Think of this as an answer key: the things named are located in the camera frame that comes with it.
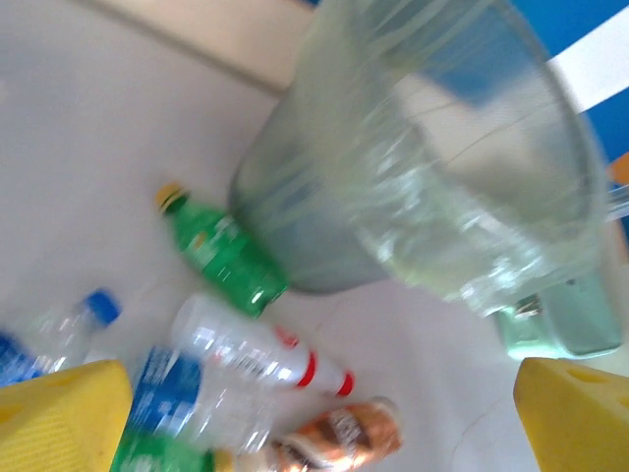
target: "clear plastic bottle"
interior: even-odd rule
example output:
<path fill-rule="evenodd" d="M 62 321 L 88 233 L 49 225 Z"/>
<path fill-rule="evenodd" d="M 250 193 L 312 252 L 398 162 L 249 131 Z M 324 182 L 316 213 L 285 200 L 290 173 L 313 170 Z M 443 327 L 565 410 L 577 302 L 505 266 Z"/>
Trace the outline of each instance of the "clear plastic bottle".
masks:
<path fill-rule="evenodd" d="M 52 306 L 33 318 L 5 321 L 0 329 L 0 386 L 79 366 L 92 337 L 119 315 L 113 296 L 98 289 L 74 307 Z"/>
<path fill-rule="evenodd" d="M 283 328 L 248 319 L 217 294 L 200 292 L 182 306 L 170 342 L 207 363 L 260 384 L 347 396 L 354 374 Z"/>
<path fill-rule="evenodd" d="M 166 347 L 153 347 L 139 365 L 130 427 L 177 438 L 198 450 L 243 453 L 264 445 L 274 402 L 263 384 Z"/>

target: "clear plastic container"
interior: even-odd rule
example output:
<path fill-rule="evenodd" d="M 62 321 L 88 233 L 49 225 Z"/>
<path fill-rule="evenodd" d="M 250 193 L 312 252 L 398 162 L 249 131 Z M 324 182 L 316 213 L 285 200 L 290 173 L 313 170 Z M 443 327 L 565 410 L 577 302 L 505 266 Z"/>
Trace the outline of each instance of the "clear plastic container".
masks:
<path fill-rule="evenodd" d="M 134 403 L 129 426 L 180 439 L 198 450 L 258 451 L 275 416 L 264 384 L 154 347 L 129 366 Z"/>
<path fill-rule="evenodd" d="M 119 314 L 113 296 L 99 289 L 74 307 L 53 305 L 6 320 L 0 329 L 0 385 L 81 365 L 93 336 Z"/>
<path fill-rule="evenodd" d="M 594 267 L 602 160 L 501 0 L 326 0 L 232 184 L 293 287 L 389 275 L 490 314 Z"/>

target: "plastic bottle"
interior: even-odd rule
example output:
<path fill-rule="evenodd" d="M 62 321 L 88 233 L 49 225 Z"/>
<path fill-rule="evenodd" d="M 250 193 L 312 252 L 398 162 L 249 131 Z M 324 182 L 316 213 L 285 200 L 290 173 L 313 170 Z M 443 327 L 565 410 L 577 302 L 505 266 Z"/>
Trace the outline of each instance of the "plastic bottle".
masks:
<path fill-rule="evenodd" d="M 234 457 L 225 472 L 349 472 L 402 446 L 397 408 L 386 398 L 322 414 L 254 454 Z"/>
<path fill-rule="evenodd" d="M 125 430 L 110 472 L 222 472 L 225 452 L 200 452 L 184 442 Z"/>
<path fill-rule="evenodd" d="M 163 436 L 127 430 L 111 472 L 349 472 L 402 446 L 397 408 L 386 398 L 320 415 L 260 451 L 207 453 Z"/>
<path fill-rule="evenodd" d="M 119 315 L 113 296 L 99 289 L 74 307 L 10 320 L 0 329 L 0 386 L 79 366 L 92 337 Z"/>
<path fill-rule="evenodd" d="M 155 196 L 177 248 L 239 309 L 256 318 L 288 287 L 278 265 L 225 211 L 189 201 L 178 184 Z"/>
<path fill-rule="evenodd" d="M 171 344 L 261 384 L 347 396 L 354 374 L 312 350 L 281 326 L 240 316 L 218 296 L 192 295 L 171 328 Z"/>
<path fill-rule="evenodd" d="M 198 450 L 259 450 L 274 403 L 264 385 L 165 348 L 152 348 L 136 369 L 129 426 L 177 438 Z"/>

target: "blue bottle label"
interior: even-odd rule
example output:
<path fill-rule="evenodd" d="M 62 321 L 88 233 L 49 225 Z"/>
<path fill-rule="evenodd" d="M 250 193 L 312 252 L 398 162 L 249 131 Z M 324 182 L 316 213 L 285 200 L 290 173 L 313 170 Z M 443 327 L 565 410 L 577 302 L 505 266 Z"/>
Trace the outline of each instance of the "blue bottle label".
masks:
<path fill-rule="evenodd" d="M 0 331 L 0 387 L 29 381 L 44 373 L 25 347 L 6 332 Z"/>
<path fill-rule="evenodd" d="M 195 410 L 200 381 L 197 359 L 170 349 L 151 349 L 136 387 L 129 425 L 177 436 Z"/>

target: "yellow bottle cap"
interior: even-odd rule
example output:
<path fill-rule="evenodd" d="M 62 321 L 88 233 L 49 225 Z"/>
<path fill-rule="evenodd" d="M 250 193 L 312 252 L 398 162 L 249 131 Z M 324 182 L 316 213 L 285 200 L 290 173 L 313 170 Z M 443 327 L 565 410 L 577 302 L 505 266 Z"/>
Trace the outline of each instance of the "yellow bottle cap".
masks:
<path fill-rule="evenodd" d="M 170 182 L 164 185 L 155 194 L 155 204 L 163 213 L 175 200 L 186 195 L 186 191 L 177 182 Z"/>
<path fill-rule="evenodd" d="M 214 472 L 234 472 L 234 459 L 226 450 L 216 450 L 214 453 Z"/>

